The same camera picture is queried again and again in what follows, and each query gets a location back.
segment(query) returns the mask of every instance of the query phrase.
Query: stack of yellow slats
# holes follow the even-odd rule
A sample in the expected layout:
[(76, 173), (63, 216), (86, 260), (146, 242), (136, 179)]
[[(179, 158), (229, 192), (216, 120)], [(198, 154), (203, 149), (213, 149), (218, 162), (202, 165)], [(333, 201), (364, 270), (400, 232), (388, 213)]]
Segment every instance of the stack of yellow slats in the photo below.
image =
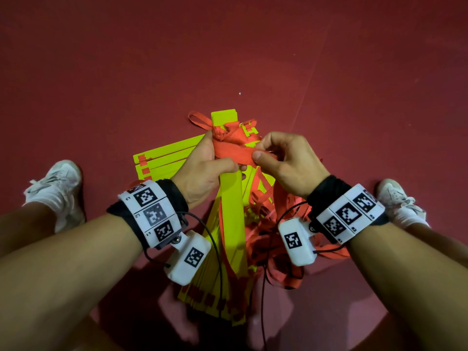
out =
[[(212, 120), (215, 126), (222, 126), (224, 123), (237, 121), (235, 110), (219, 111), (212, 113)], [(140, 180), (161, 180), (171, 178), (183, 165), (187, 156), (202, 139), (203, 135), (180, 141), (178, 143), (163, 146), (161, 148), (149, 150), (133, 156), (136, 164), (138, 178)], [(240, 171), (232, 174), (222, 174), (220, 176), (220, 189), (216, 196), (213, 208), (206, 223), (211, 231), (218, 249), (222, 249), (221, 232), (219, 227), (219, 205), (222, 204), (223, 227), (225, 238), (225, 255), (237, 278), (248, 278), (245, 289), (245, 299), (249, 302), (250, 294), (254, 284), (253, 272), (255, 266), (247, 265), (247, 251), (245, 241), (245, 220), (246, 213), (244, 207), (249, 205), (249, 195), (252, 188), (256, 170), (248, 166), (244, 171), (246, 179), (242, 180)], [(274, 183), (271, 176), (266, 176), (270, 184)], [(262, 192), (266, 192), (265, 187), (260, 182), (259, 187)], [(206, 231), (203, 236), (210, 242)], [(231, 287), (226, 272), (225, 265), (222, 265), (223, 295), (219, 295), (219, 265), (214, 248), (208, 253), (203, 265), (197, 271), (195, 277), (188, 286), (184, 286), (179, 299), (190, 304), (197, 310), (204, 311), (210, 315), (219, 315), (219, 306), (222, 307), (222, 317), (232, 321), (233, 325), (245, 322), (245, 316), (238, 318), (238, 313), (229, 308), (231, 297)]]

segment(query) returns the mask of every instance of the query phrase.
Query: forearm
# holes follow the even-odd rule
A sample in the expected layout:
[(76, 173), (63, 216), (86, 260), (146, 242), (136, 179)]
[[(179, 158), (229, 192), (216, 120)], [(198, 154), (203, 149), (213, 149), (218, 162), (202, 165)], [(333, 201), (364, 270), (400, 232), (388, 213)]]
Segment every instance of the forearm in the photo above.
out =
[(124, 220), (106, 214), (5, 256), (0, 260), (0, 349), (56, 346), (141, 252)]
[(370, 226), (349, 243), (379, 298), (430, 350), (468, 344), (468, 270), (393, 224)]

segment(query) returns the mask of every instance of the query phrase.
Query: right hand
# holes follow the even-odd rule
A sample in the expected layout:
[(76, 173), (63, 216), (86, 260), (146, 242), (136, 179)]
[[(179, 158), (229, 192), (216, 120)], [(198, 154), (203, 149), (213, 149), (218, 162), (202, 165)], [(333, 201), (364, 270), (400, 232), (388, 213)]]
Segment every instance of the right hand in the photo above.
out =
[(252, 159), (263, 172), (278, 180), (286, 191), (303, 199), (307, 199), (330, 176), (302, 135), (271, 132), (255, 147), (278, 154), (276, 160), (268, 153), (255, 151)]

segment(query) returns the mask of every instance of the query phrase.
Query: hand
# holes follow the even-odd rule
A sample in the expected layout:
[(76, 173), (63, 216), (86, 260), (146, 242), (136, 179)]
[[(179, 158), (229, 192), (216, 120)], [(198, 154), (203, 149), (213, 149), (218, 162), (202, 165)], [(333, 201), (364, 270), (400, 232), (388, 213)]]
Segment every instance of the hand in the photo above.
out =
[(213, 134), (209, 130), (172, 177), (189, 209), (202, 203), (213, 188), (219, 186), (219, 175), (239, 169), (231, 158), (214, 159), (212, 139)]
[(301, 135), (271, 132), (256, 148), (278, 155), (276, 160), (267, 153), (257, 151), (252, 153), (252, 159), (263, 172), (278, 180), (286, 191), (303, 199), (307, 199), (307, 196), (330, 176)]

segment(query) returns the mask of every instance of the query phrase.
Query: left hand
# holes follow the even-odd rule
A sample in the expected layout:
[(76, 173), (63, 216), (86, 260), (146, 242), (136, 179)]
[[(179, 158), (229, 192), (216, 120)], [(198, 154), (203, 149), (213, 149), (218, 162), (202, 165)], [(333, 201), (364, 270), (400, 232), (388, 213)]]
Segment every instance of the left hand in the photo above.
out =
[(219, 175), (237, 170), (239, 166), (231, 158), (214, 159), (213, 134), (209, 130), (171, 180), (192, 209), (219, 186)]

